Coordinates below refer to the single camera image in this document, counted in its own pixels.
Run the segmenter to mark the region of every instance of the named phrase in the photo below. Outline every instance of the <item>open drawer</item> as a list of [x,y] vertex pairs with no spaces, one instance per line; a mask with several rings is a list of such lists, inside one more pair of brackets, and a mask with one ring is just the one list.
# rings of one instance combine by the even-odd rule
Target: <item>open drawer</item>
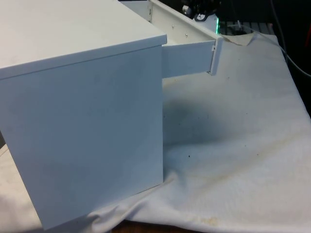
[[123,1],[125,6],[167,34],[162,77],[217,71],[223,38],[157,0]]

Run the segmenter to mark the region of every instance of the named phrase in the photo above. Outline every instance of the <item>white cable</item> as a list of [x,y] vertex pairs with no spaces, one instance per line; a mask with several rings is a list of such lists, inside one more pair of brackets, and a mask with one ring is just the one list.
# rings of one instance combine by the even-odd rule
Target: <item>white cable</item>
[[[260,34],[262,37],[264,37],[265,39],[269,40],[270,42],[272,42],[274,45],[278,46],[282,51],[283,53],[285,53],[285,50],[281,47],[281,45],[279,45],[277,42],[273,41],[272,39],[270,39],[269,37],[267,37],[265,34],[261,33],[261,32],[258,32],[250,27],[247,27],[245,25],[238,25],[238,24],[233,24],[233,25],[228,25],[227,27],[236,27],[236,26],[241,26],[241,27],[244,27],[244,28],[247,28],[249,30],[252,30],[258,34]],[[307,72],[304,72],[290,57],[289,55],[287,54],[287,58],[288,60],[290,60],[290,62],[296,67],[296,69],[298,69],[301,73],[303,73],[304,75],[308,76],[309,78],[311,78],[311,74],[308,74]]]

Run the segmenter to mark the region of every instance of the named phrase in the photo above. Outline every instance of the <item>dark background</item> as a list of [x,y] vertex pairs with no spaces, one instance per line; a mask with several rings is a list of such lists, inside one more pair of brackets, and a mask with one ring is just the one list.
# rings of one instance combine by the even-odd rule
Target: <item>dark background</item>
[[[177,11],[181,11],[181,0],[161,0]],[[282,45],[279,30],[272,14],[270,0],[233,0],[236,17],[233,14],[230,0],[222,0],[217,12],[220,21],[269,22]],[[277,16],[285,37],[287,53],[307,73],[311,73],[311,41],[305,47],[307,33],[311,24],[311,0],[274,0]],[[301,74],[289,63],[289,70],[300,93],[300,96],[311,114],[311,78]],[[0,133],[0,148],[4,145]]]

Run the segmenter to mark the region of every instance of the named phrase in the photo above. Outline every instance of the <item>table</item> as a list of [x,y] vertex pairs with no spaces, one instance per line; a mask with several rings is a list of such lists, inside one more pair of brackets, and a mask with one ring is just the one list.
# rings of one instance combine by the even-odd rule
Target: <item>table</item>
[[[123,219],[202,232],[310,232],[311,122],[280,49],[223,44],[216,76],[163,80],[163,184],[47,232]],[[6,148],[0,232],[40,222]]]

